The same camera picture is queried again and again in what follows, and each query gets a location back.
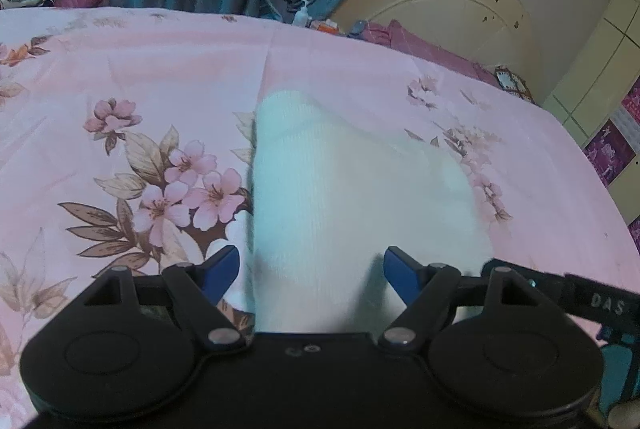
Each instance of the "cream headboard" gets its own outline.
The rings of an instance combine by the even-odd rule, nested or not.
[[[343,30],[360,19],[383,25],[397,19],[419,37],[489,70],[507,66],[527,81],[534,98],[542,97],[540,51],[519,0],[344,0],[331,19]]]

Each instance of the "black circular pad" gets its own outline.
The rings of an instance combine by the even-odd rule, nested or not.
[[[126,333],[96,332],[80,335],[66,346],[65,358],[78,373],[110,375],[136,362],[140,344]]]
[[[429,347],[428,365],[463,406],[523,421],[581,409],[603,369],[597,345],[570,319],[529,307],[446,328]]]
[[[188,379],[194,349],[187,336],[168,322],[109,308],[62,312],[27,344],[20,373],[39,406],[76,420],[126,418]]]

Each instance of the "pink bedsheet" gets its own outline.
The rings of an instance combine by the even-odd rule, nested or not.
[[[278,89],[448,150],[496,257],[640,291],[634,242],[572,138],[477,80],[276,22],[156,9],[3,11],[0,41],[2,427],[33,415],[25,342],[102,269],[156,273],[226,243],[247,257],[252,112]],[[243,279],[226,301],[250,330]]]

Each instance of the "white bottle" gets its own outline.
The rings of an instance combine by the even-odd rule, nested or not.
[[[306,26],[309,24],[309,21],[311,20],[311,17],[309,17],[308,9],[306,8],[306,5],[309,4],[309,1],[307,0],[300,0],[300,1],[304,3],[304,6],[296,12],[296,15],[293,17],[292,24],[294,26],[300,26],[302,28],[306,28]]]

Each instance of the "tiled wall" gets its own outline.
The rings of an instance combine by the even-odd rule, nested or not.
[[[640,250],[640,0],[611,0],[543,107],[584,148]]]
[[[580,146],[604,126],[640,73],[640,0],[611,0],[543,107]]]

